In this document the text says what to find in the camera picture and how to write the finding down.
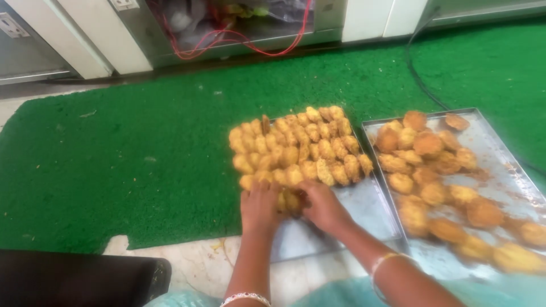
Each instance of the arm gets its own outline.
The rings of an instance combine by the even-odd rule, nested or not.
[[[299,187],[307,193],[311,207],[304,215],[318,228],[341,241],[371,274],[378,259],[394,252],[360,228],[327,185],[303,181]],[[375,284],[394,307],[464,306],[434,279],[403,257],[385,260],[374,276]]]
[[[242,236],[232,278],[224,299],[238,293],[256,293],[271,301],[269,257],[273,237],[281,223],[276,204],[280,187],[267,181],[254,182],[241,194]],[[229,307],[263,307],[253,299],[238,299]]]

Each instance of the black cable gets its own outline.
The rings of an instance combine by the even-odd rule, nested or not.
[[[411,47],[411,44],[413,43],[413,41],[415,40],[415,38],[417,37],[417,35],[425,28],[429,25],[429,23],[434,19],[434,17],[436,16],[436,14],[433,14],[433,16],[427,21],[425,22],[424,24],[422,24],[421,26],[419,26],[418,28],[416,28],[415,32],[413,32],[413,35],[411,36],[411,38],[409,39],[408,41],[408,44],[406,45],[406,64],[408,66],[408,69],[409,69],[409,72],[411,73],[411,75],[413,76],[413,78],[415,79],[415,82],[417,83],[417,85],[419,85],[419,88],[421,88],[421,90],[423,92],[425,92],[425,94],[427,96],[430,97],[430,99],[432,99],[432,101],[434,101],[436,104],[438,104],[439,106],[442,107],[442,109],[446,110],[446,111],[451,111],[451,108],[448,107],[446,104],[444,104],[440,99],[438,99],[436,96],[434,96],[434,94],[432,94],[429,89],[427,88],[427,86],[424,84],[423,80],[421,79],[421,77],[419,76],[419,74],[417,73],[417,71],[415,70],[415,68],[413,67],[413,61],[411,59],[411,54],[410,54],[410,47]],[[542,168],[534,165],[533,163],[527,161],[526,159],[523,159],[519,156],[516,156],[514,155],[514,158],[518,161],[519,164],[521,165],[525,165],[531,169],[533,169],[534,171],[538,172],[539,174],[543,175],[544,177],[546,177],[546,171],[544,171]]]

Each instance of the bangle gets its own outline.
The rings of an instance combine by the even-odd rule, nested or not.
[[[385,256],[379,258],[372,266],[372,272],[370,274],[370,282],[372,284],[372,289],[373,289],[373,292],[375,293],[375,295],[382,301],[384,302],[385,304],[388,305],[387,303],[387,300],[385,299],[385,296],[383,295],[379,295],[379,293],[377,292],[377,286],[374,282],[374,279],[375,279],[375,274],[377,272],[377,269],[379,268],[379,266],[385,262],[385,260],[389,259],[389,258],[393,258],[393,257],[405,257],[409,260],[411,260],[414,264],[416,264],[417,266],[419,266],[417,264],[417,261],[415,259],[413,259],[412,257],[404,254],[404,253],[394,253],[394,252],[390,252],[388,254],[386,254]]]
[[[227,304],[233,302],[234,300],[240,299],[240,298],[250,298],[250,299],[254,299],[254,300],[257,300],[258,302],[264,304],[264,305],[267,306],[267,307],[271,307],[271,303],[269,303],[269,301],[268,301],[265,297],[261,296],[260,294],[248,293],[248,292],[239,293],[239,294],[234,294],[234,295],[228,297],[228,298],[225,299],[225,301],[220,305],[220,307],[224,307],[224,306],[226,306]]]

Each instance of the hand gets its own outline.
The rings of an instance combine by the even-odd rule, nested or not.
[[[303,209],[303,214],[322,231],[335,236],[341,228],[354,225],[351,215],[329,186],[312,180],[298,184],[307,193],[311,206]]]
[[[242,234],[275,235],[282,221],[277,213],[278,195],[281,187],[277,182],[254,181],[250,191],[241,193]]]

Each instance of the light blue clothing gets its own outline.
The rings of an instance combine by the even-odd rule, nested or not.
[[[538,307],[546,306],[546,278],[527,275],[504,275],[487,284],[470,280],[440,282],[469,307]],[[167,293],[145,307],[218,307],[219,298],[197,291]],[[330,282],[304,296],[290,307],[386,306],[374,294],[370,279],[355,278]]]

